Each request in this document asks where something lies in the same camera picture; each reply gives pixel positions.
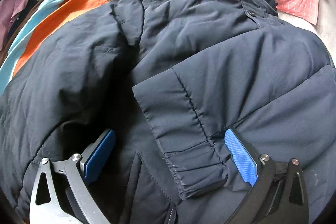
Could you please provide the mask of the dark navy padded jacket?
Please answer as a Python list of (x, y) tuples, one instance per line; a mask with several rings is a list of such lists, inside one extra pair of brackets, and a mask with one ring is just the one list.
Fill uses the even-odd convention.
[(335, 65), (274, 0), (112, 0), (48, 36), (1, 95), (1, 190), (29, 219), (41, 159), (105, 129), (91, 186), (115, 223), (224, 223), (250, 189), (232, 128), (275, 161), (297, 158), (309, 222), (335, 210)]

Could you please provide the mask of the striped colourful bed blanket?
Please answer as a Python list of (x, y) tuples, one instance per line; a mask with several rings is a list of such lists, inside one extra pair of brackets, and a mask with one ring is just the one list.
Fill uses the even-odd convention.
[(1, 92), (46, 38), (64, 24), (111, 0), (44, 0), (23, 25), (1, 64)]

